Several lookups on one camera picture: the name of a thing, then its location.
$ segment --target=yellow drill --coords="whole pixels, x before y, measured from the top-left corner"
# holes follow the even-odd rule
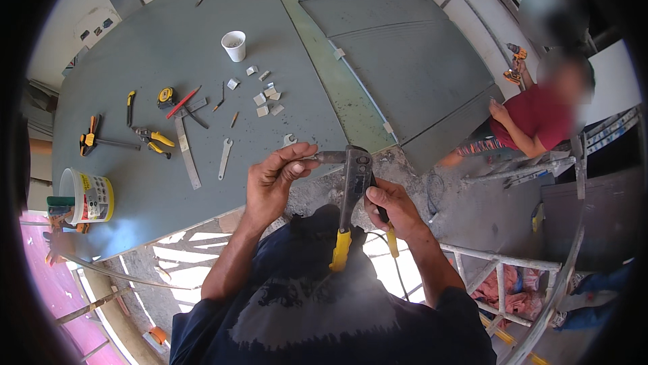
[[[506,46],[513,52],[513,63],[515,64],[515,61],[517,60],[524,60],[526,58],[526,50],[520,47],[519,45],[514,45],[511,43],[506,43]],[[515,85],[520,85],[520,81],[522,80],[522,74],[520,74],[520,71],[518,71],[517,67],[515,69],[508,69],[507,71],[504,71],[504,78],[508,80],[509,82],[512,82]]]

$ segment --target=white bucket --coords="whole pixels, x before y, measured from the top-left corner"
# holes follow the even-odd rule
[[[220,40],[227,55],[234,62],[241,62],[245,58],[245,33],[240,31],[229,32]]]
[[[105,176],[86,175],[66,168],[61,175],[58,196],[75,198],[70,224],[107,222],[115,209],[113,186]]]

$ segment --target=hand riveter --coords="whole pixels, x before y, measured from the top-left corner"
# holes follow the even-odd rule
[[[373,158],[367,150],[354,145],[347,145],[344,151],[321,151],[313,159],[322,164],[344,164],[344,196],[340,206],[340,226],[337,229],[336,246],[333,258],[328,267],[333,272],[343,271],[347,264],[349,246],[351,245],[351,215],[358,201],[364,196],[369,186],[377,186],[373,171]],[[389,225],[387,240],[389,250],[394,258],[399,256],[396,248],[394,228],[389,221],[384,207],[378,207],[380,220]]]

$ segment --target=open-end wrench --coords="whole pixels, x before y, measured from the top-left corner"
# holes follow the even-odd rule
[[[223,157],[220,158],[220,170],[218,171],[218,180],[223,181],[225,176],[225,167],[227,166],[227,158],[230,157],[230,149],[232,148],[233,141],[229,138],[226,138],[223,141]]]
[[[291,144],[295,144],[296,142],[297,142],[297,138],[295,137],[294,134],[292,134],[292,133],[290,133],[290,134],[286,134],[286,135],[284,136],[284,145],[283,145],[283,147],[281,147],[281,148],[283,149],[284,147],[287,147],[287,146],[289,146],[289,145],[291,145]]]

